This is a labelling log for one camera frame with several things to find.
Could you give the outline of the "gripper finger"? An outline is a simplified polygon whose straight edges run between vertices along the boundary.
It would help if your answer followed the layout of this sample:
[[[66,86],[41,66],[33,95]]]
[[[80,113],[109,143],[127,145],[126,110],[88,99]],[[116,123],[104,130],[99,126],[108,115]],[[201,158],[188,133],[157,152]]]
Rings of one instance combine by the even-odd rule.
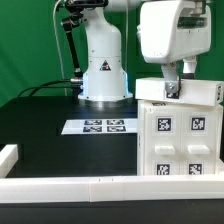
[[[162,64],[161,69],[165,80],[166,97],[170,99],[178,99],[181,84],[176,63]]]
[[[183,60],[183,79],[194,79],[197,67],[197,57],[191,56]]]

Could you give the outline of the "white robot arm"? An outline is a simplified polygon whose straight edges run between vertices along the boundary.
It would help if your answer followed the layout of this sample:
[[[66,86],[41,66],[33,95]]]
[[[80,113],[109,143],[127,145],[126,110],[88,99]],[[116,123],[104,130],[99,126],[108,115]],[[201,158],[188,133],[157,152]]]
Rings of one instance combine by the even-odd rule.
[[[207,0],[108,0],[81,11],[87,35],[88,68],[80,98],[92,102],[129,99],[127,73],[122,68],[121,33],[104,13],[138,8],[137,36],[147,63],[159,64],[165,92],[177,94],[181,81],[176,63],[203,54],[211,46],[211,10]]]

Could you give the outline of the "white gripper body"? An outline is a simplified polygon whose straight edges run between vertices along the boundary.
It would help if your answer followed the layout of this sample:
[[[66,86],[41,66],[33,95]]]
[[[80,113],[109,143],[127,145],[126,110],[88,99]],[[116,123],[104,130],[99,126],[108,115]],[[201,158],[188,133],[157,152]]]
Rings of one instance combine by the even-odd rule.
[[[210,7],[187,0],[145,2],[138,35],[147,63],[171,63],[205,53],[211,46]]]

